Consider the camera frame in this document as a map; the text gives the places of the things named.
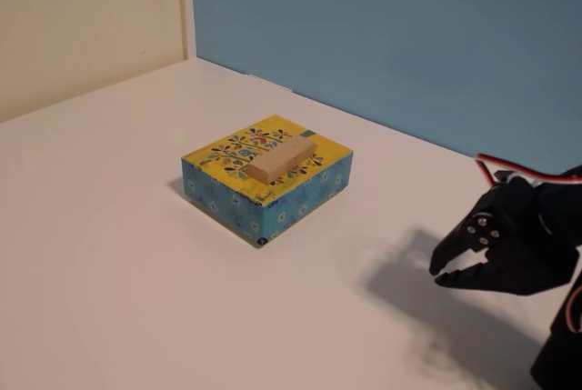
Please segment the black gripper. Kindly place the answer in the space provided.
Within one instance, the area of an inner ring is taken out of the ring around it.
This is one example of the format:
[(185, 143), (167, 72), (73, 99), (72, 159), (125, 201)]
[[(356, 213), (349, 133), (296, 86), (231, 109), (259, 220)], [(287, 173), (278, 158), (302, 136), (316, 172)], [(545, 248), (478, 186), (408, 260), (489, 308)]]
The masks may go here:
[(436, 246), (429, 273), (444, 288), (533, 295), (567, 284), (576, 263), (575, 248), (544, 225), (536, 188), (515, 177)]

